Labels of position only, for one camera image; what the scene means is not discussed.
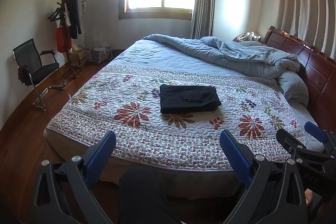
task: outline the pocket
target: pocket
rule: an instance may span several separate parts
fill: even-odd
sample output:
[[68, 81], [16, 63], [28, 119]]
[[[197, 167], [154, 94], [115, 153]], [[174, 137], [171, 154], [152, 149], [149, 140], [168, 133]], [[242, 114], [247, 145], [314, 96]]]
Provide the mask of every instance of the pocket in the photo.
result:
[[180, 98], [185, 102], [201, 102], [200, 92], [198, 90], [182, 91]]

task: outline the hardwood floor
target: hardwood floor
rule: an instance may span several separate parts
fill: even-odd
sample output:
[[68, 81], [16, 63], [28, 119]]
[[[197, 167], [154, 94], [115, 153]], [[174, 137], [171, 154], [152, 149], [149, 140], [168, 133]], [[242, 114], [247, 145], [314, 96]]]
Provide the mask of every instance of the hardwood floor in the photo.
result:
[[30, 100], [25, 99], [1, 129], [0, 195], [22, 222], [28, 222], [31, 190], [41, 161], [63, 161], [48, 147], [43, 137], [45, 127], [70, 97], [106, 64], [87, 65], [77, 70], [77, 79], [65, 78], [64, 90], [50, 90], [43, 97], [46, 111], [33, 107], [31, 96], [28, 96]]
[[[21, 222], [28, 223], [31, 191], [41, 161], [44, 159], [52, 163], [63, 161], [43, 137], [45, 127], [70, 97], [106, 64], [107, 62], [87, 65], [77, 71], [77, 79], [65, 79], [67, 85], [64, 90], [49, 91], [43, 97], [47, 106], [46, 111], [33, 107], [34, 93], [28, 95], [1, 129], [0, 200], [8, 205]], [[45, 84], [49, 85], [49, 82], [55, 79], [51, 77]], [[91, 190], [106, 214], [117, 224], [118, 186], [109, 182], [98, 182], [91, 187]], [[168, 197], [168, 201], [182, 221], [188, 224], [205, 224], [222, 223], [233, 209], [236, 197], [198, 200]], [[74, 206], [75, 217], [82, 221], [75, 204], [70, 201], [70, 205]], [[214, 212], [220, 213], [210, 220]]]

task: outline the light blue comforter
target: light blue comforter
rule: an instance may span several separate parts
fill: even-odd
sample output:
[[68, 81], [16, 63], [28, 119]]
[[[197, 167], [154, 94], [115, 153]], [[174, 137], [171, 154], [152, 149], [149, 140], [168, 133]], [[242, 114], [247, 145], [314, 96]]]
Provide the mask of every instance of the light blue comforter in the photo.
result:
[[221, 41], [216, 37], [197, 40], [152, 34], [143, 39], [171, 45], [186, 54], [251, 77], [270, 80], [277, 78], [286, 69], [293, 72], [300, 69], [295, 55], [271, 47], [246, 47], [233, 41]]

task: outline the floral quilt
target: floral quilt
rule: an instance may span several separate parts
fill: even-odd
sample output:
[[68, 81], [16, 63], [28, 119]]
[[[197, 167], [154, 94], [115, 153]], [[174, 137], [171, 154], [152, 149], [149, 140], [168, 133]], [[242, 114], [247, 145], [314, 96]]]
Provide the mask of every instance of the floral quilt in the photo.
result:
[[[222, 105], [215, 111], [161, 114], [162, 84], [214, 86]], [[306, 144], [275, 80], [123, 65], [100, 70], [47, 128], [87, 146], [112, 130], [117, 136], [112, 156], [186, 171], [231, 170], [219, 144], [224, 129], [253, 153], [273, 161], [289, 156], [276, 141], [278, 129]]]

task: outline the red bag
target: red bag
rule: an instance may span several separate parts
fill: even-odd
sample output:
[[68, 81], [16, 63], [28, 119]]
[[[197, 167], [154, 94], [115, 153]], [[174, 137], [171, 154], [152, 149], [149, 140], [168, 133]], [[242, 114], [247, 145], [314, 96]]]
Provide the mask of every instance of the red bag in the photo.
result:
[[68, 28], [65, 28], [66, 32], [66, 39], [67, 39], [67, 48], [64, 46], [64, 36], [63, 36], [63, 27], [56, 29], [56, 43], [57, 43], [57, 51], [58, 52], [66, 52], [67, 50], [71, 49], [71, 36], [70, 36], [70, 30]]

